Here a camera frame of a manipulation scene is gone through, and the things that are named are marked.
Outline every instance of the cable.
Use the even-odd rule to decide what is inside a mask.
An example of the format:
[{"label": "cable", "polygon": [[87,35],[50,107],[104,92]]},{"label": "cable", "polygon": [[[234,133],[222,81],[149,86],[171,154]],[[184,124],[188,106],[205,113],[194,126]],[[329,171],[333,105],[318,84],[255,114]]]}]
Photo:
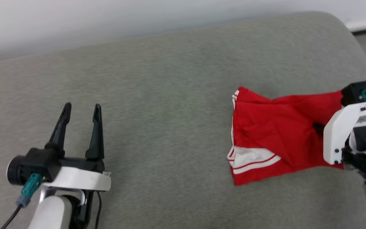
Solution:
[{"label": "cable", "polygon": [[10,222],[15,218],[16,214],[18,214],[18,212],[21,208],[22,208],[22,205],[18,205],[18,207],[16,207],[16,210],[12,213],[12,216],[9,217],[9,219],[6,221],[4,226],[1,227],[1,229],[5,229],[10,224]]},{"label": "cable", "polygon": [[96,218],[96,227],[95,229],[98,229],[98,221],[100,220],[100,213],[101,213],[101,195],[98,191],[96,191],[97,195],[98,195],[98,199],[100,200],[100,205],[98,206],[98,212],[97,212],[97,218]]}]

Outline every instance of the couch cushion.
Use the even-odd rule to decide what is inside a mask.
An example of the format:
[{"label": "couch cushion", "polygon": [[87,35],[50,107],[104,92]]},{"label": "couch cushion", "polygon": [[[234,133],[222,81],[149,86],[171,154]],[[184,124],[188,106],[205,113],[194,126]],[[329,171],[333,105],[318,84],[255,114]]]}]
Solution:
[{"label": "couch cushion", "polygon": [[[94,104],[103,109],[112,189],[100,228],[366,227],[353,172],[315,168],[234,187],[226,159],[239,86],[275,98],[361,80],[366,55],[338,19],[317,12],[0,61],[0,226],[21,189],[6,165],[42,147],[70,101],[67,156],[84,156]],[[11,228],[28,225],[37,200]]]}]

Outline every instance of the red fabric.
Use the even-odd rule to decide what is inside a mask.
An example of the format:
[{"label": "red fabric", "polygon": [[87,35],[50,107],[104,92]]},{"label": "red fabric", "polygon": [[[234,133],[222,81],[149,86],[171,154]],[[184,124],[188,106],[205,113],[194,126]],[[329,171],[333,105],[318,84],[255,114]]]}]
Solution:
[{"label": "red fabric", "polygon": [[233,114],[233,144],[266,148],[281,159],[264,168],[234,174],[234,184],[279,176],[315,166],[329,165],[323,159],[323,137],[313,128],[324,126],[341,109],[341,92],[291,95],[270,100],[240,87]]}]

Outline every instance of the robotic arm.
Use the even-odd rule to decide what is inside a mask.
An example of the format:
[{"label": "robotic arm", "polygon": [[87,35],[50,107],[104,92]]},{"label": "robotic arm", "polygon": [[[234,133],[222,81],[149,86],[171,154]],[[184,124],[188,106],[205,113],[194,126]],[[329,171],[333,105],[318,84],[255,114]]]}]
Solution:
[{"label": "robotic arm", "polygon": [[344,163],[364,179],[366,194],[366,81],[353,83],[341,90],[343,108],[324,128],[324,160],[329,164]]},{"label": "robotic arm", "polygon": [[[67,103],[44,149],[32,148],[25,156],[16,156],[8,166],[8,181],[24,185],[17,200],[17,211],[26,207],[32,194],[41,188],[39,204],[29,229],[84,229],[90,221],[94,192],[97,192],[101,206],[99,192],[110,190],[110,172],[105,171],[103,162],[101,106],[96,104],[94,109],[93,133],[85,158],[65,158],[64,138],[70,113],[71,103]],[[57,196],[58,190],[74,192],[80,198]]]}]

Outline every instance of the white wall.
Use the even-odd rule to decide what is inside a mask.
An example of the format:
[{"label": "white wall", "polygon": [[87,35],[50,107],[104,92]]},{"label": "white wall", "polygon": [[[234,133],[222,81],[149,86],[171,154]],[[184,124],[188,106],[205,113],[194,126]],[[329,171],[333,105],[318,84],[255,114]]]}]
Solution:
[{"label": "white wall", "polygon": [[0,60],[301,10],[366,29],[366,0],[0,0]]}]

